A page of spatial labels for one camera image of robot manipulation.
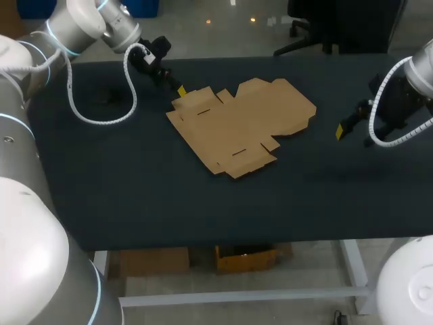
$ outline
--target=gray floor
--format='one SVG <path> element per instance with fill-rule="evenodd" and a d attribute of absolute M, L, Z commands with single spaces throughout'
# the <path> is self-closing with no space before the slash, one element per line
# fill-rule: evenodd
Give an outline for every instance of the gray floor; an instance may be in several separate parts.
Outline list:
<path fill-rule="evenodd" d="M 291 18 L 284 16 L 287 0 L 161 0 L 160 15 L 140 20 L 143 38 L 165 35 L 173 44 L 168 59 L 232 56 L 269 56 L 289 42 Z M 40 21 L 27 21 L 29 30 Z M 390 52 L 415 51 L 433 38 L 433 1 L 409 0 L 395 32 Z M 320 46 L 303 53 L 321 54 Z M 98 41 L 76 62 L 121 60 Z M 367 269 L 373 270 L 389 240 L 361 240 Z M 129 278 L 126 294 L 198 293 L 216 290 L 344 286 L 346 274 L 331 242 L 294 244 L 295 257 L 269 272 L 216 276 L 195 267 L 190 274 Z M 112 287 L 119 286 L 113 280 Z M 219 303 L 176 307 L 126 309 L 126 325 L 157 324 L 291 324 L 330 325 L 339 309 L 350 314 L 352 325 L 380 325 L 377 316 L 356 316 L 351 299 Z"/>
<path fill-rule="evenodd" d="M 160 0 L 157 18 L 140 19 L 143 38 L 165 35 L 173 44 L 168 59 L 270 56 L 289 39 L 287 0 Z M 28 20 L 28 30 L 42 22 Z M 408 0 L 390 52 L 411 53 L 433 38 L 433 1 Z M 317 45 L 303 53 L 321 54 Z M 75 62 L 121 60 L 98 41 Z"/>
<path fill-rule="evenodd" d="M 371 273 L 388 249 L 391 239 L 359 240 L 361 254 Z M 224 290 L 321 288 L 348 285 L 339 245 L 335 242 L 293 243 L 294 258 L 266 272 L 216 275 L 212 253 L 205 248 L 190 250 L 193 267 L 188 274 L 111 279 L 118 295 L 162 295 Z M 293 324 L 330 325 L 339 309 L 352 325 L 380 325 L 377 316 L 356 316 L 352 299 L 309 299 L 247 303 L 211 303 L 164 307 L 126 308 L 126 325 L 153 324 Z"/>

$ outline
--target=cardboard box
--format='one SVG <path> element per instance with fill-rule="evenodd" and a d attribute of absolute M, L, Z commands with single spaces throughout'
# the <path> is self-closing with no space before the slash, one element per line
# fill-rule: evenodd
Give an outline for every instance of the cardboard box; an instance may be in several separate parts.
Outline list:
<path fill-rule="evenodd" d="M 218 273 L 264 271 L 275 265 L 277 250 L 272 245 L 215 247 Z"/>
<path fill-rule="evenodd" d="M 167 117 L 214 174 L 233 178 L 276 160 L 273 135 L 292 135 L 308 126 L 316 107 L 284 79 L 251 79 L 236 96 L 210 87 L 173 101 Z"/>
<path fill-rule="evenodd" d="M 120 276 L 173 274 L 189 270 L 188 248 L 156 248 L 120 251 Z"/>
<path fill-rule="evenodd" d="M 25 35 L 24 25 L 18 14 L 16 0 L 1 0 L 0 2 L 0 35 L 17 39 Z"/>

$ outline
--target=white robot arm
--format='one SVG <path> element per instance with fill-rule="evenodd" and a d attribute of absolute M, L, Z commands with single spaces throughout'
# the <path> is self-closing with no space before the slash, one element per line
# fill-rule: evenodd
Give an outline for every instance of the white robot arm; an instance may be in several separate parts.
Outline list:
<path fill-rule="evenodd" d="M 123 323 L 118 298 L 107 292 L 95 266 L 55 218 L 25 106 L 99 38 L 116 53 L 140 43 L 129 58 L 134 67 L 155 82 L 172 82 L 159 65 L 164 51 L 153 54 L 152 43 L 140 37 L 140 25 L 117 0 L 59 0 L 35 32 L 19 41 L 0 36 L 2 325 Z"/>

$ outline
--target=black table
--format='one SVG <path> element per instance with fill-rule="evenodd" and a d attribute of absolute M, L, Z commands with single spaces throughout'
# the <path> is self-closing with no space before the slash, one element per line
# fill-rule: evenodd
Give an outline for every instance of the black table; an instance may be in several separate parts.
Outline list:
<path fill-rule="evenodd" d="M 317 106 L 305 131 L 278 139 L 275 163 L 239 180 L 201 163 L 165 115 L 168 92 L 147 77 L 131 71 L 133 117 L 96 127 L 73 115 L 59 76 L 30 108 L 58 217 L 98 251 L 431 234 L 433 132 L 392 149 L 364 149 L 367 123 L 335 138 L 340 119 L 371 97 L 367 82 L 393 63 L 385 55 L 166 61 L 187 91 L 234 94 L 253 77 L 286 78 Z M 114 104 L 97 102 L 98 89 L 117 89 Z M 120 62 L 74 65 L 74 96 L 89 118 L 120 116 L 132 102 Z"/>

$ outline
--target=white cable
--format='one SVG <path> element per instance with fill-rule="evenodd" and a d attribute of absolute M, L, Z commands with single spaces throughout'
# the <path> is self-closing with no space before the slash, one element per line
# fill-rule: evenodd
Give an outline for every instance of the white cable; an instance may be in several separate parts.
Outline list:
<path fill-rule="evenodd" d="M 411 139 L 412 137 L 415 137 L 417 134 L 420 134 L 422 131 L 426 130 L 428 127 L 431 127 L 433 125 L 433 118 L 431 118 L 427 122 L 421 124 L 416 129 L 410 131 L 408 134 L 398 138 L 397 140 L 391 141 L 391 142 L 384 142 L 384 141 L 378 139 L 378 137 L 374 133 L 374 119 L 376 116 L 376 111 L 378 110 L 380 97 L 382 96 L 382 93 L 384 92 L 385 86 L 388 83 L 388 81 L 390 80 L 391 76 L 397 71 L 397 69 L 400 68 L 400 66 L 402 66 L 404 63 L 406 63 L 410 59 L 411 59 L 411 57 L 408 57 L 408 58 L 401 60 L 390 70 L 390 72 L 388 72 L 388 74 L 386 75 L 385 79 L 382 81 L 382 84 L 379 87 L 378 93 L 376 94 L 376 97 L 374 99 L 373 107 L 371 108 L 370 120 L 368 123 L 368 131 L 370 133 L 370 137 L 372 138 L 372 140 L 377 145 L 379 145 L 381 147 L 385 147 L 385 148 L 395 147 L 399 144 L 402 144 L 403 142 L 406 142 L 407 140 Z"/>
<path fill-rule="evenodd" d="M 47 70 L 49 66 L 56 61 L 60 55 L 62 54 L 61 49 L 56 49 L 54 54 L 50 56 L 43 64 L 40 66 L 4 66 L 0 68 L 3 72 L 11 73 L 11 72 L 41 72 Z"/>
<path fill-rule="evenodd" d="M 0 68 L 0 75 L 3 75 L 12 85 L 14 85 L 14 87 L 20 93 L 21 98 L 23 98 L 22 90 L 21 90 L 19 84 L 17 84 L 17 82 L 11 76 L 8 75 L 8 72 L 41 72 L 41 71 L 48 69 L 49 66 L 51 64 L 53 64 L 53 62 L 56 61 L 60 57 L 60 55 L 63 54 L 63 57 L 64 57 L 65 62 L 66 62 L 66 67 L 68 70 L 68 83 L 67 83 L 68 99 L 69 99 L 70 107 L 71 107 L 72 111 L 74 112 L 74 114 L 79 119 L 81 119 L 82 121 L 84 121 L 86 123 L 90 123 L 90 124 L 94 124 L 94 125 L 113 125 L 113 124 L 125 121 L 127 118 L 129 118 L 134 113 L 135 109 L 137 108 L 137 93 L 135 92 L 135 88 L 134 88 L 133 82 L 131 80 L 131 76 L 129 75 L 129 71 L 128 71 L 128 56 L 134 47 L 139 47 L 143 51 L 145 56 L 149 53 L 149 50 L 144 45 L 139 44 L 139 43 L 134 43 L 134 44 L 130 45 L 127 48 L 127 50 L 125 51 L 124 58 L 123 58 L 123 70 L 124 70 L 124 75 L 127 78 L 129 88 L 131 89 L 131 93 L 133 95 L 133 105 L 126 115 L 124 115 L 124 116 L 122 116 L 116 120 L 112 120 L 112 121 L 94 121 L 94 120 L 91 120 L 91 119 L 84 117 L 76 109 L 76 106 L 74 103 L 74 96 L 72 94 L 72 65 L 71 65 L 70 60 L 68 58 L 68 54 L 65 51 L 62 51 L 61 49 L 57 49 L 55 51 L 55 53 L 52 56 L 50 56 L 45 61 L 44 64 L 42 64 L 40 66 L 6 66 L 3 68 Z"/>
<path fill-rule="evenodd" d="M 66 55 L 66 52 L 64 52 L 66 67 L 68 69 L 68 99 L 69 99 L 70 107 L 71 107 L 72 111 L 74 112 L 74 114 L 76 115 L 76 117 L 78 117 L 79 119 L 81 119 L 82 121 L 84 121 L 86 123 L 90 123 L 90 124 L 94 124 L 94 125 L 113 125 L 113 124 L 125 121 L 127 118 L 129 118 L 134 113 L 135 109 L 137 108 L 137 93 L 135 92 L 135 88 L 134 88 L 133 82 L 131 80 L 131 77 L 129 76 L 129 71 L 128 71 L 128 56 L 129 56 L 129 52 L 131 52 L 131 50 L 134 47 L 141 48 L 141 50 L 143 51 L 143 53 L 145 55 L 147 55 L 147 53 L 148 53 L 148 50 L 146 49 L 146 47 L 142 44 L 139 44 L 139 43 L 134 43 L 134 44 L 130 45 L 124 53 L 123 70 L 124 70 L 124 75 L 127 78 L 129 88 L 131 89 L 131 93 L 133 94 L 133 105 L 126 115 L 124 115 L 124 116 L 122 116 L 116 120 L 112 120 L 112 121 L 90 120 L 90 119 L 84 117 L 83 115 L 81 115 L 80 112 L 76 109 L 76 106 L 74 103 L 74 98 L 72 95 L 72 65 L 70 63 L 68 56 Z"/>

